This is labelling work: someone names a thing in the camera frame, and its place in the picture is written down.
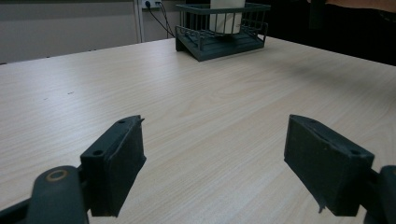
wooden table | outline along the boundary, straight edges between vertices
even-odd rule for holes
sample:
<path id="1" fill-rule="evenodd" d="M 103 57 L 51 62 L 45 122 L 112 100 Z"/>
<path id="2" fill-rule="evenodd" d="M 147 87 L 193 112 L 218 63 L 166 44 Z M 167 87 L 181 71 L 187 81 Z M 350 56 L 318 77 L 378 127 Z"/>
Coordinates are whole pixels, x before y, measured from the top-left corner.
<path id="1" fill-rule="evenodd" d="M 396 164 L 396 68 L 268 38 L 198 63 L 175 40 L 0 66 L 0 209 L 115 121 L 142 115 L 146 164 L 119 218 L 91 223 L 362 223 L 318 214 L 283 162 L 289 114 Z"/>

metal wire basket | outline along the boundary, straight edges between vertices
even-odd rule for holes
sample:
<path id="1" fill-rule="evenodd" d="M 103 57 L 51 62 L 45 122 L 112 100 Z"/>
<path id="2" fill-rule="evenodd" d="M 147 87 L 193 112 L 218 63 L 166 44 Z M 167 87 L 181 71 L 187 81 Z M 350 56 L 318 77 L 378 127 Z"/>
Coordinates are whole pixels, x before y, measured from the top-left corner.
<path id="1" fill-rule="evenodd" d="M 209 4 L 177 5 L 177 51 L 188 50 L 199 62 L 264 47 L 271 7 L 246 3 L 240 8 L 211 9 Z"/>

white wall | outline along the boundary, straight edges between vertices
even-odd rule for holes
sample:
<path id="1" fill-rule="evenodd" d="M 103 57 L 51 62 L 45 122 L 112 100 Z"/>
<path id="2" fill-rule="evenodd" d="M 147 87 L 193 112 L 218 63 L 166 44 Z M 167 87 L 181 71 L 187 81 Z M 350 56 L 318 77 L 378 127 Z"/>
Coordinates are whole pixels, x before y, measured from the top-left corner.
<path id="1" fill-rule="evenodd" d="M 175 4 L 163 1 L 172 27 Z M 163 21 L 160 10 L 154 15 Z M 0 63 L 12 63 L 94 49 L 136 44 L 139 21 L 134 2 L 0 4 Z M 165 30 L 143 11 L 146 41 L 166 38 Z"/>

black cable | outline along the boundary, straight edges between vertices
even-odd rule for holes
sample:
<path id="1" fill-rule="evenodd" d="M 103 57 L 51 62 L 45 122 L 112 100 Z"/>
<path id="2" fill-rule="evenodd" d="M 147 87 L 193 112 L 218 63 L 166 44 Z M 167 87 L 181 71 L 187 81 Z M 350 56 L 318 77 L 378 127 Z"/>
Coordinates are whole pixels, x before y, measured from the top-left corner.
<path id="1" fill-rule="evenodd" d="M 151 6 L 150 6 L 149 1 L 146 2 L 146 7 L 148 8 L 148 11 L 149 11 L 149 13 L 151 14 L 151 16 L 154 17 L 154 19 L 163 27 L 163 29 L 164 29 L 168 34 L 170 34 L 172 37 L 175 37 L 173 34 L 169 33 L 168 29 L 166 29 L 166 28 L 163 26 L 163 24 L 157 19 L 157 17 L 155 17 L 154 14 L 152 14 Z"/>
<path id="2" fill-rule="evenodd" d="M 163 5 L 163 3 L 159 3 L 159 4 L 160 4 L 160 7 L 161 7 L 161 11 L 163 12 L 163 16 L 165 17 L 165 20 L 166 20 L 166 27 L 169 29 L 169 31 L 171 32 L 171 34 L 172 34 L 173 36 L 175 36 L 174 33 L 173 33 L 173 31 L 172 31 L 172 27 L 171 27 L 171 25 L 169 24 L 168 17 L 167 17 L 167 15 L 166 15 L 165 6 Z"/>

electrical outlet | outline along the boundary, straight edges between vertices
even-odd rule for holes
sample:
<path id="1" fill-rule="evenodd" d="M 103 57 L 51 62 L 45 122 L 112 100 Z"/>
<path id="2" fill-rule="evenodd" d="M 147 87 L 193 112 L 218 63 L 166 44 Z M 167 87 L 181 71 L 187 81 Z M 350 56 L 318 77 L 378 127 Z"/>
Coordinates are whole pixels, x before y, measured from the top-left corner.
<path id="1" fill-rule="evenodd" d="M 162 0 L 141 0 L 142 1 L 142 8 L 147 8 L 146 7 L 146 2 L 150 2 L 151 8 L 159 8 L 160 3 Z"/>

